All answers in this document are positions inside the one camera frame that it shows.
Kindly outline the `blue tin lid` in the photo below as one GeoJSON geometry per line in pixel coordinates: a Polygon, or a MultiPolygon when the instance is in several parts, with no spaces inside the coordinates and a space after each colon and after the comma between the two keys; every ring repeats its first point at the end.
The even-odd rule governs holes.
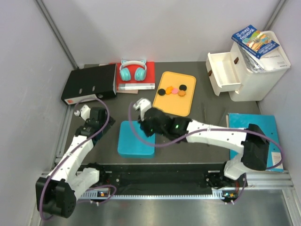
{"type": "Polygon", "coordinates": [[[155,147],[148,146],[141,142],[132,132],[129,121],[120,124],[118,153],[146,153],[155,151],[155,147]]]}

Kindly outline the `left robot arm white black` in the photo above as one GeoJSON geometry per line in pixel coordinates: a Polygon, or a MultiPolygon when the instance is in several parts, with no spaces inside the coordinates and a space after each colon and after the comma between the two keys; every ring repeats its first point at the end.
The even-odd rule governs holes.
{"type": "Polygon", "coordinates": [[[107,176],[97,166],[83,167],[82,162],[96,143],[115,123],[107,107],[83,105],[75,115],[84,124],[77,128],[68,150],[57,166],[36,184],[36,203],[40,214],[68,218],[76,202],[91,186],[103,186],[107,176]]]}

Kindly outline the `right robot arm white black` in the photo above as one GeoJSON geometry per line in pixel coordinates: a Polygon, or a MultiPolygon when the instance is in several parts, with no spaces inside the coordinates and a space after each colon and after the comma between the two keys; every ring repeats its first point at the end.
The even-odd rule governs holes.
{"type": "Polygon", "coordinates": [[[256,124],[247,128],[219,127],[186,117],[171,117],[152,107],[151,102],[141,98],[131,104],[130,110],[139,112],[138,123],[143,133],[164,136],[171,143],[204,143],[235,151],[236,156],[224,163],[220,182],[231,186],[243,174],[265,171],[268,163],[269,141],[256,124]]]}

